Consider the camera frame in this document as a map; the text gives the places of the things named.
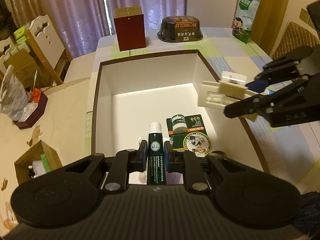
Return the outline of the dark green ointment tube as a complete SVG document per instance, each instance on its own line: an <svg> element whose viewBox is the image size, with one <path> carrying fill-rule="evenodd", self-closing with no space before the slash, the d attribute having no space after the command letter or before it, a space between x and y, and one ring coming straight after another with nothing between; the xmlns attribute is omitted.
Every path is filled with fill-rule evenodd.
<svg viewBox="0 0 320 240"><path fill-rule="evenodd" d="M149 126L147 184L167 184L162 127L159 122L152 122Z"/></svg>

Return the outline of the white plastic clip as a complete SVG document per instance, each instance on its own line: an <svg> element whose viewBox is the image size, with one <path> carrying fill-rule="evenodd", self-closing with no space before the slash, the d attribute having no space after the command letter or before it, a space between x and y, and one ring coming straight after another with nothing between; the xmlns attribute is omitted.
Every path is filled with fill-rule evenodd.
<svg viewBox="0 0 320 240"><path fill-rule="evenodd" d="M211 80L203 74L193 78L193 85L198 93L198 106L224 110L227 105L257 95L247 87L247 76L233 72L222 72L221 80Z"/></svg>

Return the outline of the green printed card package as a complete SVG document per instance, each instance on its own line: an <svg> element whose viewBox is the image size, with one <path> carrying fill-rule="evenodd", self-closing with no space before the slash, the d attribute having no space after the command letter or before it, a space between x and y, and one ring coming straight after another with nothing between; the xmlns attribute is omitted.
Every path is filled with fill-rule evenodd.
<svg viewBox="0 0 320 240"><path fill-rule="evenodd" d="M172 131L171 118L167 118L166 122L169 139L174 150L187 150L195 153L197 157L205 157L211 152L212 142L200 114L184 116L188 129L181 134L175 134Z"/></svg>

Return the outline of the green lidded small jar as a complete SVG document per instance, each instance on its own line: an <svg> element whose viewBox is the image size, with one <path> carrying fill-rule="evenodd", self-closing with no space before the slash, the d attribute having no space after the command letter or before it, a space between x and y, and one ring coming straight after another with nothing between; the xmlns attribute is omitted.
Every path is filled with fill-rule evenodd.
<svg viewBox="0 0 320 240"><path fill-rule="evenodd" d="M188 129L185 118L181 114L176 114L171 118L172 131L175 134L185 133Z"/></svg>

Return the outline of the quilted brown chair back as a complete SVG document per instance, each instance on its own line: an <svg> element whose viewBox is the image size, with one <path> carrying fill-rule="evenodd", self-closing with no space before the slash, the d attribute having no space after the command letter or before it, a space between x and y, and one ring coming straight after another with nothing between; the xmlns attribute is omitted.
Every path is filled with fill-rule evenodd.
<svg viewBox="0 0 320 240"><path fill-rule="evenodd" d="M317 44L319 44L319 39L309 30L295 22L289 22L271 59L283 57L286 53L301 46L313 47Z"/></svg>

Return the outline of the checkered tablecloth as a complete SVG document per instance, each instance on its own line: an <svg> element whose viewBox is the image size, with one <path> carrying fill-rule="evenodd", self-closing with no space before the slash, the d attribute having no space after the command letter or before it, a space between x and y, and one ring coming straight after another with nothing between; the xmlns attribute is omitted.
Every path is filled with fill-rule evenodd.
<svg viewBox="0 0 320 240"><path fill-rule="evenodd" d="M168 43L156 30L146 47L120 51L117 37L98 41L91 72L86 154L107 157L137 148L150 124L172 138L171 118L191 116L192 133L179 144L192 153L215 150L295 185L319 190L319 114L306 119L305 105L319 90L304 85L289 94L287 72L264 74L270 57L254 42L242 43L231 29L202 28L195 42Z"/></svg>

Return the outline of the large brown cardboard box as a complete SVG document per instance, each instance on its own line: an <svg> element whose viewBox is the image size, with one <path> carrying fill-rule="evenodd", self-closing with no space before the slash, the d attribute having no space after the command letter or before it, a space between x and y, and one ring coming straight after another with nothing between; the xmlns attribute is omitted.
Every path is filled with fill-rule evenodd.
<svg viewBox="0 0 320 240"><path fill-rule="evenodd" d="M214 150L269 172L264 153L244 118L229 119L223 111L200 107L203 81L218 75L198 50L178 50L124 57L99 64L91 76L91 153L114 156L136 148L157 121L168 135L167 118L200 114Z"/></svg>

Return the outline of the green white snack bag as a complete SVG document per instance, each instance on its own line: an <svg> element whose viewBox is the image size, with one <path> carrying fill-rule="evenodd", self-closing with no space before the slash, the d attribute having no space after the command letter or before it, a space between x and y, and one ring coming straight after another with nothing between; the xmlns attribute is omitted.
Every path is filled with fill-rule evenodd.
<svg viewBox="0 0 320 240"><path fill-rule="evenodd" d="M232 34L241 42L249 41L260 0L237 0Z"/></svg>

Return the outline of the small open cardboard box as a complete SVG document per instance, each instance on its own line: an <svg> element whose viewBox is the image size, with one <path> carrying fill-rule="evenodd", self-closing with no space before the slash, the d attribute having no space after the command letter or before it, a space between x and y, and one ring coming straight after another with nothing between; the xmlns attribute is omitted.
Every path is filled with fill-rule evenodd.
<svg viewBox="0 0 320 240"><path fill-rule="evenodd" d="M40 140L19 157L14 166L18 184L21 185L33 177L61 168L62 163L56 150Z"/></svg>

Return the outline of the dark red tray box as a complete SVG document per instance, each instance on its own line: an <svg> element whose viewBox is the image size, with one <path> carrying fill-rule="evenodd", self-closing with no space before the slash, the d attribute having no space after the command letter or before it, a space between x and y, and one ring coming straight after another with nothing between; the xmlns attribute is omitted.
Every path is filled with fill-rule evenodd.
<svg viewBox="0 0 320 240"><path fill-rule="evenodd" d="M27 129L27 128L32 128L37 121L40 119L41 116L43 116L44 111L46 109L46 105L48 102L47 96L42 92L40 94L40 99L39 103L37 104L37 107L35 110L29 115L28 119L23 121L23 122L18 122L15 121L14 124L19 128L19 129Z"/></svg>

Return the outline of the black plastic food container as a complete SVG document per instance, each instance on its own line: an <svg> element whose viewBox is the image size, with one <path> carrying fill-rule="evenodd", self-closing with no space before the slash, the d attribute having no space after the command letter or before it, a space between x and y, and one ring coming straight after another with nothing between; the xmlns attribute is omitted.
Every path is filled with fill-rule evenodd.
<svg viewBox="0 0 320 240"><path fill-rule="evenodd" d="M164 42L193 42L203 39L200 21L194 16L168 16L163 18L157 33Z"/></svg>

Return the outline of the crumpled white plastic bag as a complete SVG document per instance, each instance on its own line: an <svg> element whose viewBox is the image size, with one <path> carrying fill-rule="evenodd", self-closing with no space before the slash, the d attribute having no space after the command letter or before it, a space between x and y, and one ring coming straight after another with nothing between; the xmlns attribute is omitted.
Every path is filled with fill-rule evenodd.
<svg viewBox="0 0 320 240"><path fill-rule="evenodd" d="M12 121L18 121L28 102L28 93L15 76L14 67L11 64L1 84L1 113L6 114Z"/></svg>

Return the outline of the brown cardboard box on chair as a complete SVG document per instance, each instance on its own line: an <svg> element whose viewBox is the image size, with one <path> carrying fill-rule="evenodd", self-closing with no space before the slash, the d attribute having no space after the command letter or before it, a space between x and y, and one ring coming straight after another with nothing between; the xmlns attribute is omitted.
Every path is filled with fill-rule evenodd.
<svg viewBox="0 0 320 240"><path fill-rule="evenodd" d="M40 69L34 58L25 50L21 49L16 54L8 57L5 61L8 66L12 65L15 76L21 81L26 89L34 86L35 74L40 77Z"/></svg>

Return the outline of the dark red paper bag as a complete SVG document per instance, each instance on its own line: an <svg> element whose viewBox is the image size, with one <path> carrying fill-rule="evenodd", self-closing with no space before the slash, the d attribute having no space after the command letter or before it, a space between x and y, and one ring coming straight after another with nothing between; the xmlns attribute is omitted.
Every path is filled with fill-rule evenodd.
<svg viewBox="0 0 320 240"><path fill-rule="evenodd" d="M114 26L120 51L146 47L144 14L141 7L114 10Z"/></svg>

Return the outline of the white wooden chair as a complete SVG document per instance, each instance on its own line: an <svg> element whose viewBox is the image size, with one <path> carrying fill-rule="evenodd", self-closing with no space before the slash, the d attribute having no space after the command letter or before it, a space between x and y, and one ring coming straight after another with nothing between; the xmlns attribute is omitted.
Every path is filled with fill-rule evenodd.
<svg viewBox="0 0 320 240"><path fill-rule="evenodd" d="M44 15L32 20L25 36L48 75L57 85L62 84L63 69L58 68L57 65L60 61L71 63L72 56L64 45L51 17Z"/></svg>
<svg viewBox="0 0 320 240"><path fill-rule="evenodd" d="M8 54L9 51L14 48L14 46L15 46L15 41L12 38L12 36L9 36L7 39L0 41L0 53L1 53L0 79L1 81L3 80L4 74L7 71L7 67L4 63L5 61L4 56Z"/></svg>

